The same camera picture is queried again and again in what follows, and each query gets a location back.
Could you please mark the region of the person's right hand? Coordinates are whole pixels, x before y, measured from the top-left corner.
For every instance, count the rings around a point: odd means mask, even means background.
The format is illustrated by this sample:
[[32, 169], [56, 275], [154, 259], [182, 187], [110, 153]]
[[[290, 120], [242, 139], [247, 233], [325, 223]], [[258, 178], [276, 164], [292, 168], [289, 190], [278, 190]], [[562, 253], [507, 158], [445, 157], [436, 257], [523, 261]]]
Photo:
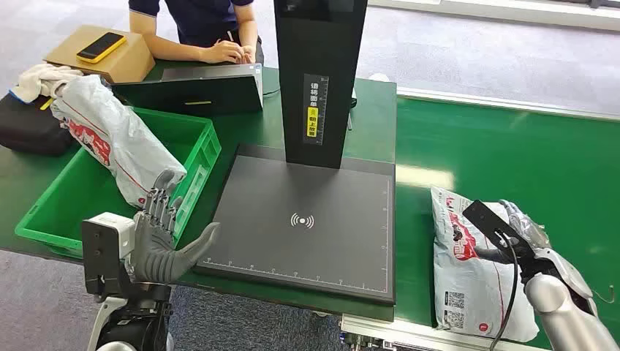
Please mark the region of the person's right hand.
[[245, 62], [245, 58], [243, 48], [237, 43], [227, 40], [218, 41], [209, 48], [201, 48], [198, 54], [198, 61], [207, 64], [240, 64]]

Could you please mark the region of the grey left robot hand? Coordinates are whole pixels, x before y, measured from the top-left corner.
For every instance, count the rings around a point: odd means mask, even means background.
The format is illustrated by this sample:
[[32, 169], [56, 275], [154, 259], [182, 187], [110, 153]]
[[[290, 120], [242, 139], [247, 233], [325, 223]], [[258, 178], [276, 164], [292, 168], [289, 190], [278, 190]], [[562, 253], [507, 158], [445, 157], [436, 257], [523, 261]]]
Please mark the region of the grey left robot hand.
[[174, 249], [175, 217], [183, 198], [172, 200], [176, 188], [173, 170], [163, 170], [147, 194], [142, 211], [135, 215], [135, 248], [129, 259], [139, 282], [176, 282], [203, 258], [216, 242], [219, 222], [208, 224], [201, 235], [180, 250]]

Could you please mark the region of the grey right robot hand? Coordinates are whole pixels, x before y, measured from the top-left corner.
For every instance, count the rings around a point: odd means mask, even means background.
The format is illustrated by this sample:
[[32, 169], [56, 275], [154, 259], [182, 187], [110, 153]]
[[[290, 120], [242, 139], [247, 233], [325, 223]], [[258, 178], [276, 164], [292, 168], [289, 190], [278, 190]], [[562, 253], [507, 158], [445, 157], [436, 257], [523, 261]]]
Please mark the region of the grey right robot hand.
[[551, 246], [544, 228], [534, 222], [516, 204], [502, 200], [507, 219], [496, 215], [485, 203], [476, 200], [463, 212], [464, 217], [488, 239], [492, 247], [475, 247], [482, 260], [517, 264], [526, 284], [537, 274], [554, 276], [563, 282], [576, 299], [591, 300], [593, 293], [579, 271]]

